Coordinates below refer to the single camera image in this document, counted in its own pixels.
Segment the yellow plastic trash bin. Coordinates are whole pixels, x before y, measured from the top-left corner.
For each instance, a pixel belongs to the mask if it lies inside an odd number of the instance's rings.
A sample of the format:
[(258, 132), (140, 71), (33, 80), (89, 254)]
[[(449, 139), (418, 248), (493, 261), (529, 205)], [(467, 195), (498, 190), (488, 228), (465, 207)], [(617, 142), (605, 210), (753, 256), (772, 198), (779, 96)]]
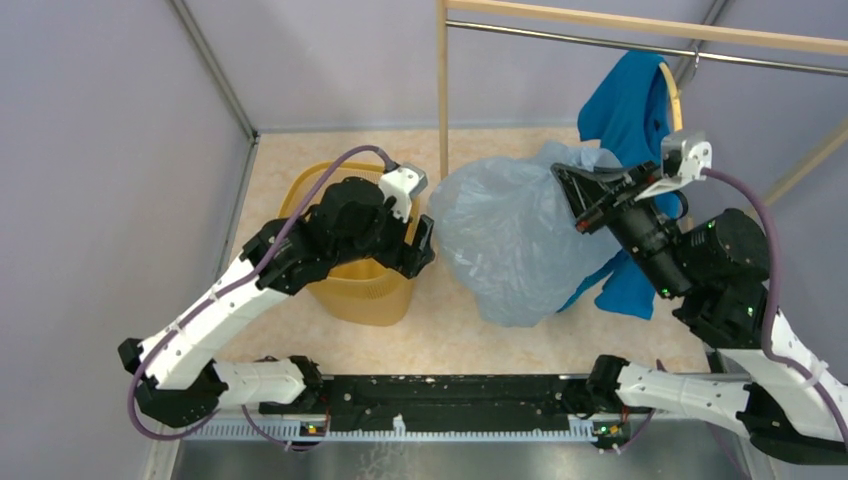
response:
[[(294, 179), (280, 206), (279, 218), (294, 212), (330, 164), (314, 164)], [(381, 175), (382, 167), (378, 165), (346, 162), (330, 175), (308, 205), (320, 202), (328, 186), (347, 177), (363, 178), (376, 184)], [(407, 279), (373, 259), (366, 259), (332, 269), (326, 279), (307, 285), (305, 290), (337, 319), (383, 327), (396, 324), (406, 315), (414, 287), (414, 279)]]

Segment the light blue plastic trash bag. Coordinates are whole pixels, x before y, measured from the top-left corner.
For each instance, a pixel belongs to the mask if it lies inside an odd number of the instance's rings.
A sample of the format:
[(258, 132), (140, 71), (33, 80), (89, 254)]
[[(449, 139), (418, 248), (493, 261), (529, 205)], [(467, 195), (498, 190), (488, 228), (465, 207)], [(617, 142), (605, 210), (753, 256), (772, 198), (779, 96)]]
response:
[(524, 159), (490, 157), (458, 168), (431, 193), (439, 257), (475, 298), (480, 317), (533, 327), (558, 311), (620, 250), (603, 230), (584, 235), (554, 177), (555, 163), (619, 167), (613, 153), (548, 141)]

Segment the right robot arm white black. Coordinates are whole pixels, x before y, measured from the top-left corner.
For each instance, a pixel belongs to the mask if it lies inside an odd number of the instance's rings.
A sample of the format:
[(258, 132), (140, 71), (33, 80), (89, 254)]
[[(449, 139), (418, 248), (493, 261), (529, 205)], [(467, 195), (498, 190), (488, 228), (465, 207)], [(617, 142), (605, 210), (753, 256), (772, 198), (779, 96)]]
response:
[(586, 385), (594, 409), (665, 410), (787, 463), (846, 463), (847, 387), (769, 305), (777, 280), (772, 225), (727, 209), (682, 232), (647, 195), (661, 183), (650, 163), (593, 171), (558, 163), (552, 174), (576, 229), (611, 232), (659, 296), (681, 300), (675, 318), (749, 374), (746, 382), (688, 379), (602, 355)]

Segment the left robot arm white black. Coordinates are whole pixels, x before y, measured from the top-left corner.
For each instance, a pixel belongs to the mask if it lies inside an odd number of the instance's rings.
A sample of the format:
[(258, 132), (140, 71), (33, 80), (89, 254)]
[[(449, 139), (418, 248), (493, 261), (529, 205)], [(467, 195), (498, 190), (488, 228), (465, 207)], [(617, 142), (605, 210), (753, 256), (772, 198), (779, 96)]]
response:
[(374, 260), (406, 278), (432, 262), (433, 222), (412, 206), (426, 179), (409, 168), (377, 182), (348, 177), (314, 205), (267, 222), (222, 277), (175, 321), (119, 355), (133, 376), (129, 410), (172, 428), (196, 429), (218, 410), (287, 404), (308, 413), (319, 404), (321, 375), (303, 356), (228, 363), (217, 352), (270, 308), (337, 267)]

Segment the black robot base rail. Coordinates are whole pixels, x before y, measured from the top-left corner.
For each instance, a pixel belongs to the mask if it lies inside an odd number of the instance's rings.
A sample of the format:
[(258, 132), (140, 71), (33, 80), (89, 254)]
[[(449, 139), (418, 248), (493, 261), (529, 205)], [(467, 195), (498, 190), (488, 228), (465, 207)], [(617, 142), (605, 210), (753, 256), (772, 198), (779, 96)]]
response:
[(411, 432), (543, 432), (570, 420), (620, 415), (612, 395), (591, 392), (584, 376), (336, 375), (309, 386), (291, 404), (263, 402), (262, 415), (328, 419), (333, 432), (392, 429), (396, 417)]

